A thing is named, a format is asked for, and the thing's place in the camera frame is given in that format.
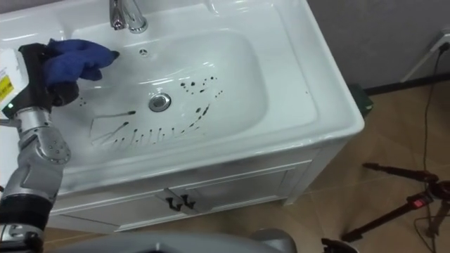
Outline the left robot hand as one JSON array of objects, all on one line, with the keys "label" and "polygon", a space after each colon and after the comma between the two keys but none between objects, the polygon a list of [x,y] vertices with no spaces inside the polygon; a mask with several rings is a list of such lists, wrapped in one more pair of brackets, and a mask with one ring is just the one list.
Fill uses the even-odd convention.
[{"label": "left robot hand", "polygon": [[26,108],[50,112],[79,97],[78,80],[99,81],[120,56],[83,39],[50,39],[1,49],[1,113],[9,119]]}]

